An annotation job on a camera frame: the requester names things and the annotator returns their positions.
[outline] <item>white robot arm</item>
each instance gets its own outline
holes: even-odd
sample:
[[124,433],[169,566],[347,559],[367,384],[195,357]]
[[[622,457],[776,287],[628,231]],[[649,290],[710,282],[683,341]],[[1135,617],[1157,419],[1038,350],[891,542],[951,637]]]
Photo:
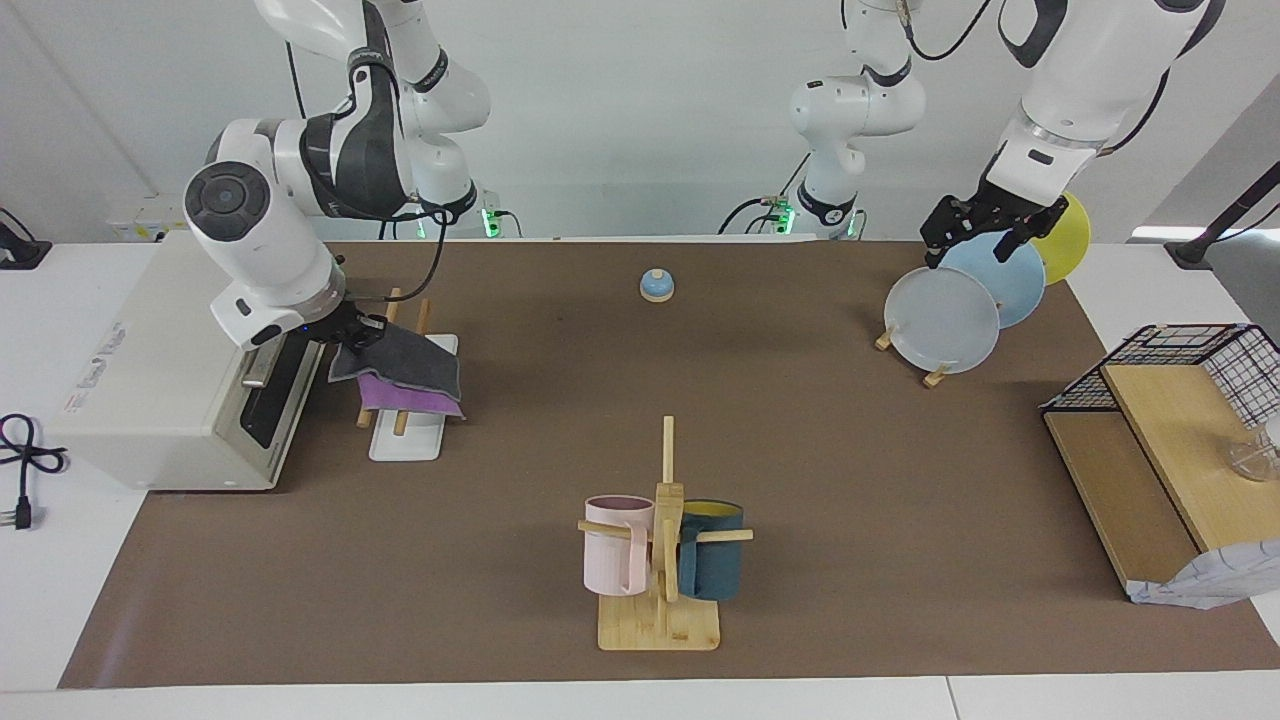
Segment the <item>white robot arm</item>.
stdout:
[[1005,0],[1000,35],[1032,82],[969,200],[945,196],[920,227],[925,261],[1007,231],[1006,260],[1044,237],[1066,184],[1116,135],[1170,64],[1212,29],[1225,0]]
[[364,346],[381,324],[344,299],[344,275],[306,217],[426,217],[443,237],[477,197],[443,133],[484,124],[488,91],[439,46],[421,0],[256,1],[291,42],[346,59],[351,92],[333,113],[236,120],[214,142],[183,202],[232,277],[211,309],[246,350],[289,331]]
[[[909,0],[918,9],[923,0]],[[841,237],[849,231],[858,176],[867,159],[852,141],[914,128],[924,117],[924,87],[911,76],[911,49],[895,0],[851,0],[845,41],[858,76],[806,82],[791,96],[791,123],[813,155],[787,199],[794,232]]]

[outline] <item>mug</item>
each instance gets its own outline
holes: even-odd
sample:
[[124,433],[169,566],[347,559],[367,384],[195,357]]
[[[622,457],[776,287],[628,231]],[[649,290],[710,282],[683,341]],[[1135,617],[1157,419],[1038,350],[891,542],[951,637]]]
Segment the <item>mug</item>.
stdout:
[[649,532],[653,501],[634,495],[598,495],[586,500],[586,519],[631,528],[631,538],[585,533],[582,584],[596,594],[640,594],[649,587]]
[[680,594],[730,600],[742,573],[741,542],[698,542],[704,530],[742,529],[742,506],[723,500],[690,500],[680,521]]

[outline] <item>table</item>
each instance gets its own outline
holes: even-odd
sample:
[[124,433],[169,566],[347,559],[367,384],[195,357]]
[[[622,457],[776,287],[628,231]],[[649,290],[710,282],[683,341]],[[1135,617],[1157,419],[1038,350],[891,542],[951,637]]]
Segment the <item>table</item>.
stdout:
[[[56,407],[82,359],[106,328],[152,249],[146,246],[59,246],[38,274],[0,278],[0,306],[23,306],[27,313],[6,316],[6,337],[40,334],[41,352],[5,343],[0,363],[6,374],[29,378],[4,383],[0,406],[47,415]],[[1100,338],[1115,346],[1125,332],[1151,322],[1238,322],[1243,314],[1212,275],[1174,269],[1158,247],[1096,246],[1071,278]],[[61,302],[49,302],[58,297]],[[86,313],[86,307],[95,313]],[[58,328],[59,332],[50,332]],[[13,482],[5,469],[0,482]],[[6,588],[0,612],[6,623],[0,635],[0,688],[51,689],[92,606],[115,550],[128,529],[141,495],[93,473],[74,468],[56,478],[36,480],[38,503],[50,509],[33,533],[0,533],[0,570],[6,578],[26,578]],[[50,592],[47,588],[58,588]],[[1257,598],[1272,634],[1280,632],[1280,598]],[[12,623],[8,619],[23,618]],[[1121,716],[1126,703],[1170,716],[1221,714],[1215,700],[1230,696],[1234,715],[1265,715],[1280,700],[1277,673],[1194,675],[1047,676],[1047,678],[910,678],[782,682],[675,682],[664,687],[662,702],[717,706],[718,701],[742,706],[740,715],[808,715],[902,717],[1048,716],[1051,711],[1075,716]],[[596,697],[614,707],[632,707],[635,715],[652,714],[652,705],[627,705],[627,697],[652,700],[655,683],[531,684],[511,685],[404,685],[325,688],[168,688],[99,691],[90,693],[35,693],[0,696],[0,710],[54,716],[96,703],[100,716],[148,716],[163,708],[201,706],[212,714],[253,708],[296,707],[301,715],[316,711],[371,706],[394,715],[408,708],[466,707],[471,715],[502,714],[511,706],[527,715],[581,716]],[[1183,702],[1192,705],[1184,706]],[[628,715],[625,710],[617,715]]]

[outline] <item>yellow plate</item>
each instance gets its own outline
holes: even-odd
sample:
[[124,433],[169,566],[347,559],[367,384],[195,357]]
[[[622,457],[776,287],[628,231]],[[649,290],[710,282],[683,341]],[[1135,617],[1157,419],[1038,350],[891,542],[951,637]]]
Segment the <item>yellow plate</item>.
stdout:
[[1032,245],[1044,260],[1044,284],[1053,284],[1071,274],[1089,251],[1089,238],[1093,234],[1084,205],[1070,192],[1064,192],[1062,196],[1068,205],[1057,224],[1047,237],[1032,238]]

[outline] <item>black wire rack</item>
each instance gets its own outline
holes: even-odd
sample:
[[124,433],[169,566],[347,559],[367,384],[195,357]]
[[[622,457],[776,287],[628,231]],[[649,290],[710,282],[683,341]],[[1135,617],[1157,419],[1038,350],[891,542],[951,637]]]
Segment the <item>black wire rack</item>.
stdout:
[[1280,413],[1280,348],[1258,325],[1146,325],[1041,406],[1042,413],[1115,411],[1107,365],[1202,365],[1245,428]]

